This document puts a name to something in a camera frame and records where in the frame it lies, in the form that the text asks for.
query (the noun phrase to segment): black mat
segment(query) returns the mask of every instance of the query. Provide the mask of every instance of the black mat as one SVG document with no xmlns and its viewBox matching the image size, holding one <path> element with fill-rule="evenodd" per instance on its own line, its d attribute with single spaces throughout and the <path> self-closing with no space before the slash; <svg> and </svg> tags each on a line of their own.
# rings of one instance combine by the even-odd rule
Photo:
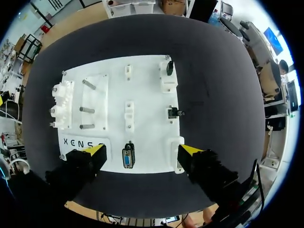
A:
<svg viewBox="0 0 304 228">
<path fill-rule="evenodd" d="M 180 134 L 187 145 L 215 150 L 223 164 L 250 174 L 262 156 L 264 108 L 255 69 L 242 43 L 200 21 L 166 15 L 110 19 L 79 29 L 40 53 L 29 75 L 23 134 L 29 163 L 44 177 L 61 163 L 49 109 L 61 72 L 103 59 L 170 54 L 178 75 L 178 99 L 186 115 Z M 163 218 L 210 206 L 186 174 L 102 172 L 75 201 L 118 216 Z"/>
</svg>

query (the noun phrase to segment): white platform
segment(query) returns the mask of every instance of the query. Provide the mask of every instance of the white platform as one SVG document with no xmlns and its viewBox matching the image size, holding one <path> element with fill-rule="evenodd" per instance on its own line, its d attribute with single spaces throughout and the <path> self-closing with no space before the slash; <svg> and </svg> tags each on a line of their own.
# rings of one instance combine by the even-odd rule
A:
<svg viewBox="0 0 304 228">
<path fill-rule="evenodd" d="M 108 159 L 103 171 L 183 172 L 176 169 L 177 146 L 184 143 L 179 119 L 169 120 L 167 114 L 170 105 L 178 108 L 178 98 L 176 88 L 166 93 L 162 90 L 163 61 L 168 60 L 158 55 L 121 57 L 67 70 L 62 80 L 74 81 L 72 126 L 58 129 L 61 154 L 104 143 Z M 172 78 L 176 78 L 175 69 Z M 96 90 L 84 85 L 84 79 Z M 95 109 L 95 113 L 82 113 L 80 106 Z M 126 118 L 130 113 L 133 120 Z M 95 128 L 80 129 L 80 124 L 94 124 Z M 122 149 L 129 141 L 134 143 L 135 165 L 125 169 Z"/>
</svg>

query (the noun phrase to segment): metal screw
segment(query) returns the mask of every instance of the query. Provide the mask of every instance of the metal screw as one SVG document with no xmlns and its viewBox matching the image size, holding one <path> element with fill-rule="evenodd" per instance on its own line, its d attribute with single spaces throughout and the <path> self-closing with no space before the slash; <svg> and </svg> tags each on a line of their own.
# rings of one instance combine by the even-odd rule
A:
<svg viewBox="0 0 304 228">
<path fill-rule="evenodd" d="M 96 86 L 89 83 L 88 81 L 82 80 L 82 83 L 85 84 L 86 86 L 90 87 L 91 89 L 96 90 Z"/>
<path fill-rule="evenodd" d="M 85 113 L 91 113 L 91 114 L 95 113 L 95 110 L 94 110 L 94 109 L 85 108 L 85 107 L 80 107 L 80 108 L 79 108 L 79 111 L 85 112 Z"/>
<path fill-rule="evenodd" d="M 82 124 L 79 126 L 80 129 L 89 129 L 89 128 L 95 128 L 94 124 Z"/>
</svg>

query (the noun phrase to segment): white bracket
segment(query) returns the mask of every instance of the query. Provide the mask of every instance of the white bracket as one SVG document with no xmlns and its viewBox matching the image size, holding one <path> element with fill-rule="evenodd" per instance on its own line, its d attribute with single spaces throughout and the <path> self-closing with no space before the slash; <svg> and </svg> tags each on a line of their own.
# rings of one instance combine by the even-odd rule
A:
<svg viewBox="0 0 304 228">
<path fill-rule="evenodd" d="M 132 78 L 132 66 L 131 65 L 127 65 L 124 68 L 124 74 L 125 74 L 125 78 L 127 81 L 130 81 Z"/>
<path fill-rule="evenodd" d="M 171 58 L 160 62 L 160 78 L 161 78 L 161 91 L 165 94 L 175 93 L 175 89 L 178 85 L 175 64 L 173 63 L 173 72 L 169 76 L 167 75 L 167 65 L 170 62 Z"/>
<path fill-rule="evenodd" d="M 171 152 L 170 156 L 170 165 L 174 169 L 174 172 L 176 174 L 181 174 L 185 172 L 185 170 L 182 168 L 180 163 L 177 160 L 177 155 L 179 151 L 179 145 L 185 144 L 185 139 L 183 137 L 174 137 L 174 138 L 169 138 L 167 140 L 167 147 L 168 151 Z"/>
<path fill-rule="evenodd" d="M 127 101 L 125 103 L 125 130 L 126 132 L 133 133 L 134 132 L 134 102 Z"/>
</svg>

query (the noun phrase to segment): cable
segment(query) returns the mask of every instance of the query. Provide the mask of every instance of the cable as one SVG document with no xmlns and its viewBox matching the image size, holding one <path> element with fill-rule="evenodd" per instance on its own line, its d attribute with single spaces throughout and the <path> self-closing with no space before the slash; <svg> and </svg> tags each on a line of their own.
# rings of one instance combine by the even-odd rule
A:
<svg viewBox="0 0 304 228">
<path fill-rule="evenodd" d="M 263 210 L 264 205 L 265 205 L 265 198 L 264 198 L 264 193 L 263 193 L 263 188 L 262 188 L 260 167 L 259 167 L 258 163 L 256 163 L 256 166 L 257 166 L 256 173 L 257 173 L 257 178 L 258 178 L 258 186 L 259 186 L 260 191 L 261 191 L 261 200 L 262 200 L 262 205 L 261 205 L 261 210 L 260 210 L 260 215 L 261 215 L 262 210 Z"/>
<path fill-rule="evenodd" d="M 28 169 L 27 169 L 27 170 L 24 169 L 23 172 L 24 172 L 24 174 L 27 174 L 27 173 L 29 172 L 30 166 L 29 166 L 29 163 L 28 163 L 26 160 L 21 159 L 21 158 L 17 158 L 17 159 L 13 160 L 13 161 L 9 164 L 9 167 L 12 166 L 12 164 L 14 164 L 15 162 L 24 162 L 24 163 L 26 163 L 27 166 L 28 166 Z"/>
<path fill-rule="evenodd" d="M 178 224 L 175 228 L 179 227 L 179 226 L 183 223 L 183 221 L 185 221 L 185 219 L 186 219 L 186 217 L 187 217 L 188 215 L 189 215 L 189 213 L 188 213 L 184 218 L 182 218 L 180 224 Z"/>
<path fill-rule="evenodd" d="M 10 116 L 10 117 L 11 117 L 11 120 L 13 120 L 13 121 L 15 121 L 15 122 L 17 122 L 17 123 L 19 123 L 19 124 L 22 124 L 22 122 L 20 122 L 19 120 L 16 120 L 12 115 L 10 115 L 10 114 L 8 114 L 8 113 L 2 111 L 2 110 L 0 110 L 0 112 L 3 112 L 5 115 Z"/>
</svg>

